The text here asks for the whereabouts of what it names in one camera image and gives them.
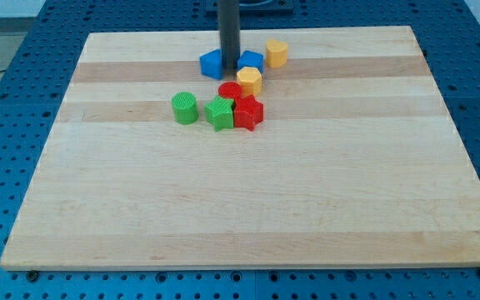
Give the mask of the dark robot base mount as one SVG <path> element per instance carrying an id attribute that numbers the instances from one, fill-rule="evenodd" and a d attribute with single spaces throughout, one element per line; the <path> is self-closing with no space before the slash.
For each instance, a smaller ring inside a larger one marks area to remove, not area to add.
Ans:
<path id="1" fill-rule="evenodd" d="M 218 11 L 217 0 L 204 0 L 206 14 L 216 14 Z M 239 0 L 240 13 L 292 13 L 293 0 Z"/>

